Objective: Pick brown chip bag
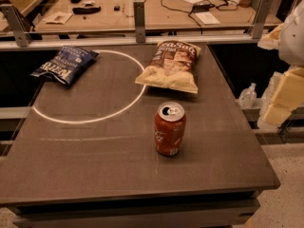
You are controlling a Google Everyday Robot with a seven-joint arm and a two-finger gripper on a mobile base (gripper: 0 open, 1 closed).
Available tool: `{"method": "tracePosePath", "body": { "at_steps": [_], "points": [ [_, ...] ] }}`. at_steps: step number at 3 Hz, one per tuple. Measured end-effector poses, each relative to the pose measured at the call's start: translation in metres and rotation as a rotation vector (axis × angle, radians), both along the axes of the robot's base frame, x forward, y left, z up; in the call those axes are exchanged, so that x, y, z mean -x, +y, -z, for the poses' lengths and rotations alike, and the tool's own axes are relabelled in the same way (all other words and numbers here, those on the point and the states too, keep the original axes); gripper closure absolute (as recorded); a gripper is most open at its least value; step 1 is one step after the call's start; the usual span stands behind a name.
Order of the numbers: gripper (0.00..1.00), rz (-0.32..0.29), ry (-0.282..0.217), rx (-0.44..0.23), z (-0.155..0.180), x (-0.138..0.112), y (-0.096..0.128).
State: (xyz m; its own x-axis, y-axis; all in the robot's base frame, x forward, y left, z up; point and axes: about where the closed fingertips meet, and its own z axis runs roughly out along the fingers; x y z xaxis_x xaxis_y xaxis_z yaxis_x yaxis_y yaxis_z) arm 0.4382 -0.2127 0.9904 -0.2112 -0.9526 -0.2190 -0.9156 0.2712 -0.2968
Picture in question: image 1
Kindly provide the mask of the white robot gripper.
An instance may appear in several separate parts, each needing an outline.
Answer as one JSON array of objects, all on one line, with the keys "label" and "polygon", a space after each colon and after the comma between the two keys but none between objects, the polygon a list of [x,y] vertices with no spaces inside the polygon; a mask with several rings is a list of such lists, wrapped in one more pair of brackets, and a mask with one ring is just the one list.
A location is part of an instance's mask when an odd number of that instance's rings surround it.
[{"label": "white robot gripper", "polygon": [[284,73],[275,72],[261,97],[257,127],[275,130],[304,103],[304,0],[292,10],[284,24],[263,35],[257,46],[278,49],[279,58],[293,65]]}]

